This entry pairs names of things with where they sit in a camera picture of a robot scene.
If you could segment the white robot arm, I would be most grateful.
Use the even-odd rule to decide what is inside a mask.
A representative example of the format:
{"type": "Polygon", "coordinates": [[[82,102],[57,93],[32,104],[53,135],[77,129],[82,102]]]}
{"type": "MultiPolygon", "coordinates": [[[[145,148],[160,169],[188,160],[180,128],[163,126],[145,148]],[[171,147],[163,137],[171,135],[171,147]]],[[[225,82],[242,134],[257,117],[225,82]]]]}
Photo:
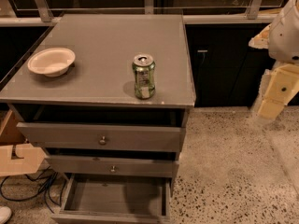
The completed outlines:
{"type": "Polygon", "coordinates": [[[268,51],[275,62],[258,116],[275,119],[299,91],[299,0],[289,0],[269,29],[268,51]]]}

